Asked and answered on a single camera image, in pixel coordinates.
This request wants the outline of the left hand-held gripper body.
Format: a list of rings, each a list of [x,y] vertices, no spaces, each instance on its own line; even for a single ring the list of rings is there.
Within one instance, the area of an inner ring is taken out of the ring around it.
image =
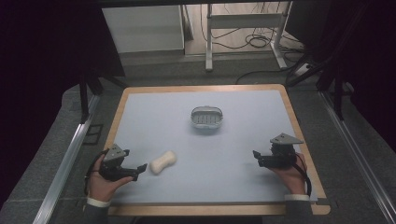
[[[124,177],[134,177],[132,169],[121,167],[124,159],[129,155],[129,149],[121,149],[117,144],[106,150],[99,168],[99,174],[106,180],[118,181]]]

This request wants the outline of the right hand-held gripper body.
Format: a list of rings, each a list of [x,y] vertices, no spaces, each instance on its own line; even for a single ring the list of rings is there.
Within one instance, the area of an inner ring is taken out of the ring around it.
[[[270,140],[271,156],[261,156],[261,166],[265,168],[288,169],[297,161],[294,145],[302,144],[303,141],[286,133]]]

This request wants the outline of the white soap bar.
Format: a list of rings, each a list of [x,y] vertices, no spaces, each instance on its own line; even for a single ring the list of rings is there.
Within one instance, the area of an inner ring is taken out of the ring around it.
[[[166,151],[161,157],[151,161],[149,168],[152,173],[158,175],[164,168],[173,165],[177,161],[177,155],[174,151]]]

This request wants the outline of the grey soap dish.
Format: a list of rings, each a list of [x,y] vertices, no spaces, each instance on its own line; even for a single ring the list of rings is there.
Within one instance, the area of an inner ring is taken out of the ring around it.
[[[197,129],[218,129],[223,122],[222,111],[215,106],[197,106],[191,111],[191,123]]]

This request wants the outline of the person's right hand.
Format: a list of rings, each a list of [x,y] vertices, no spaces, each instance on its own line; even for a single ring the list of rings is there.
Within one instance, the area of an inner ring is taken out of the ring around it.
[[[290,191],[290,194],[305,195],[305,177],[301,171],[306,172],[304,155],[302,153],[297,154],[296,165],[298,168],[290,167],[289,169],[277,169],[271,168],[275,174],[279,176],[284,185]]]

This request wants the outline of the person's left hand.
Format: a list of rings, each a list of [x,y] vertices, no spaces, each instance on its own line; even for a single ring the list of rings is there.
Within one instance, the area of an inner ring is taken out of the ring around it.
[[[90,178],[88,180],[88,196],[91,199],[108,203],[112,200],[113,195],[118,188],[132,182],[134,179],[130,176],[114,182],[104,179],[99,174],[99,169],[103,159],[104,155],[101,155],[93,165]]]

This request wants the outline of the light blue table mat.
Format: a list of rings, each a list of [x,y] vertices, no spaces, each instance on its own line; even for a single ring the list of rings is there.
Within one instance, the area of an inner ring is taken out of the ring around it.
[[[218,129],[197,129],[191,111],[215,106],[223,113]],[[294,135],[279,91],[169,92],[129,94],[115,142],[135,168],[172,150],[175,164],[158,175],[142,173],[119,188],[117,204],[277,203],[288,190],[252,151],[270,152],[270,140]]]

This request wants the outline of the black stand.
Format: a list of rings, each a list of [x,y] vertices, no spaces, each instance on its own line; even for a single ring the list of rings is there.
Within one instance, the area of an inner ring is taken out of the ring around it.
[[[88,120],[90,115],[87,89],[90,89],[94,96],[100,96],[104,91],[104,87],[100,81],[101,77],[122,89],[128,88],[128,85],[126,83],[107,74],[91,72],[89,74],[80,75],[78,85],[81,106],[81,124],[84,124]]]
[[[297,76],[296,72],[299,68],[303,67],[304,63],[311,64],[306,72]],[[332,94],[332,108],[333,112],[340,120],[344,119],[342,112],[342,102],[345,95],[351,92],[344,91],[344,79],[341,74],[341,66],[336,56],[329,56],[327,59],[320,63],[315,63],[311,54],[304,54],[295,65],[290,68],[285,80],[285,86],[288,88],[294,87],[302,81],[319,74],[316,88],[318,91],[327,91],[333,85]]]

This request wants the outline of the white power strip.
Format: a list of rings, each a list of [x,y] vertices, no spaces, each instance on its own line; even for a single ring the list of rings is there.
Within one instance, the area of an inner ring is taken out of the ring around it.
[[[312,64],[310,63],[304,63],[303,65],[301,65],[295,72],[294,75],[299,77],[301,75],[303,75],[304,73],[306,73],[308,70],[310,70],[313,67]]]

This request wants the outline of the white cabinet panel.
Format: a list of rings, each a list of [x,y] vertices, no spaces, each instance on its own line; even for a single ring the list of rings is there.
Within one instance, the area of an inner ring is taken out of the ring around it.
[[[182,50],[180,6],[103,8],[118,53]]]

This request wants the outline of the aluminium rail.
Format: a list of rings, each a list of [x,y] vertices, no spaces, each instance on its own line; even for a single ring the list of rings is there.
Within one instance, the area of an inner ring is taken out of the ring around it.
[[[88,118],[84,123],[80,123],[73,135],[73,138],[64,154],[59,169],[55,174],[47,194],[37,211],[32,224],[48,224],[51,215],[56,207],[57,201],[63,191],[64,185],[69,177],[72,167],[78,156],[83,139],[92,123],[92,118],[101,97],[94,95],[88,106]]]
[[[347,124],[336,114],[335,109],[333,108],[331,96],[327,92],[323,91],[320,91],[318,95],[322,99],[336,129],[345,142],[347,149],[350,151],[353,161],[356,163],[386,221],[388,224],[396,224],[396,205],[389,197],[389,194],[382,183],[376,177],[368,161],[364,158],[361,148],[348,129]]]

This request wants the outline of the white metal desk frame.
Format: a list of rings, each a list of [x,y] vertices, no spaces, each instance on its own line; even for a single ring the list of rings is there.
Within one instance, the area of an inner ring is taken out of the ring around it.
[[[275,30],[275,37],[269,42],[271,50],[280,69],[286,69],[287,64],[280,53],[279,44],[285,30],[290,12],[291,1],[287,2],[281,12],[250,13],[250,14],[214,14],[213,5],[206,7],[206,47],[205,70],[213,70],[212,31],[220,29],[269,28]]]

